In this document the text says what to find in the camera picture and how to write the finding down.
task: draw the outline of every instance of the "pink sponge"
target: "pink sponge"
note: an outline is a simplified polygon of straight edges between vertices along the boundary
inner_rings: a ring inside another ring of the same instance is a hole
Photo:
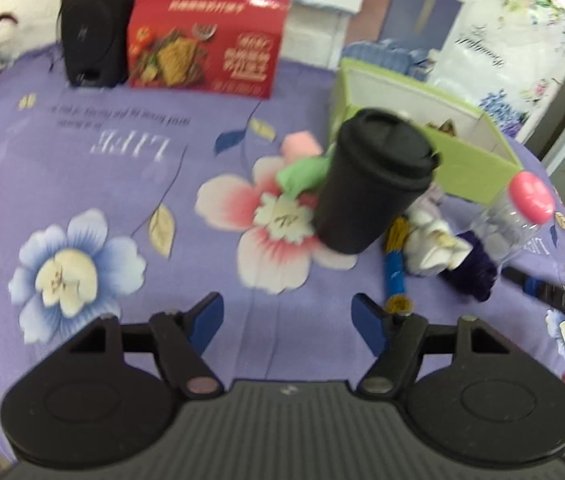
[[[311,132],[306,131],[286,136],[282,141],[280,151],[287,165],[293,164],[301,158],[320,156],[323,153],[322,147],[311,135]]]

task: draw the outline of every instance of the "pink lid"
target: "pink lid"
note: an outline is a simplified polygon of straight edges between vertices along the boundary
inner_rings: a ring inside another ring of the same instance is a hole
[[[514,176],[509,183],[509,196],[518,211],[534,224],[544,224],[553,215],[553,197],[533,173],[520,171]]]

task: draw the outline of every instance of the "gray ribbed surface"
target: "gray ribbed surface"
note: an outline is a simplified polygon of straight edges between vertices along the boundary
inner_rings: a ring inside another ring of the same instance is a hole
[[[21,464],[6,480],[565,480],[565,463],[521,472],[451,462],[421,444],[390,404],[344,383],[239,381],[188,403],[152,448],[115,466],[57,472]]]

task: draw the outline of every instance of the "speaker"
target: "speaker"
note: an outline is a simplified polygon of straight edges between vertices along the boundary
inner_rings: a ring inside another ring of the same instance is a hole
[[[113,87],[127,79],[127,24],[134,0],[62,0],[60,37],[74,86]]]

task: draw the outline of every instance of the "green box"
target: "green box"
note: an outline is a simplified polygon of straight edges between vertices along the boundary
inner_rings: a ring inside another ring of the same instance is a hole
[[[380,108],[410,120],[440,152],[436,181],[446,193],[489,203],[522,165],[483,110],[415,79],[356,59],[342,59],[331,91],[331,142],[361,108]],[[425,124],[451,119],[456,137]]]

